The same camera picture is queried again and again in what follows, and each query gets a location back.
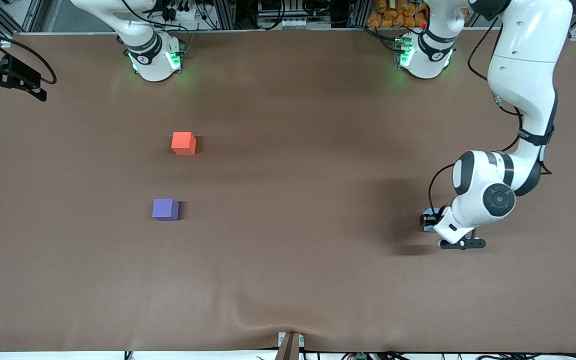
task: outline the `orange object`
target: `orange object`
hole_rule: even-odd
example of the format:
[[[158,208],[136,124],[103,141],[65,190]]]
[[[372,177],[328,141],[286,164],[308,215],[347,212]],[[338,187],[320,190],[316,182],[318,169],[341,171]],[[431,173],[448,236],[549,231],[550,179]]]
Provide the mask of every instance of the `orange object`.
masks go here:
[[[195,155],[197,139],[192,132],[173,132],[170,148],[177,155]]]

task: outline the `brown tabletop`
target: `brown tabletop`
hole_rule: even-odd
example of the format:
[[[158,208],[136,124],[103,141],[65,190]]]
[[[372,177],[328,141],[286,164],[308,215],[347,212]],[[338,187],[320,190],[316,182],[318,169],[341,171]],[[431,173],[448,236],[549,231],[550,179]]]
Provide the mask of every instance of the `brown tabletop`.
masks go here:
[[[576,352],[576,42],[554,175],[478,230],[485,249],[419,228],[439,168],[517,132],[467,70],[481,36],[418,80],[363,32],[199,34],[160,83],[114,36],[18,36],[59,81],[44,103],[0,89],[0,351],[266,348],[295,330],[313,351]],[[199,153],[174,155],[173,132]],[[434,201],[453,196],[444,173]],[[151,219],[155,198],[183,219]]]

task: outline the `brown object pile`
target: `brown object pile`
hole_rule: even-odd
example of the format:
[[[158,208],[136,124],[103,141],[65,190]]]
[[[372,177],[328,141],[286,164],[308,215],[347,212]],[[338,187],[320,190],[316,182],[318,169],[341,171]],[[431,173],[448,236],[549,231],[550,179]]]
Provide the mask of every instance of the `brown object pile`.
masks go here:
[[[386,0],[374,0],[372,5],[374,11],[366,20],[368,28],[418,28],[428,21],[429,11],[425,3],[397,0],[396,7],[391,8]]]

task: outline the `blue cube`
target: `blue cube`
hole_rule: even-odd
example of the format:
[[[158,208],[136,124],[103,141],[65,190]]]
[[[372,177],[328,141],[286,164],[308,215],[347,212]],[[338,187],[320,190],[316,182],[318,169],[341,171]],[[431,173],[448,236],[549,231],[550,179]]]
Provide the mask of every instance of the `blue cube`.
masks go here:
[[[156,198],[152,205],[152,217],[158,221],[178,221],[179,203],[173,198]]]

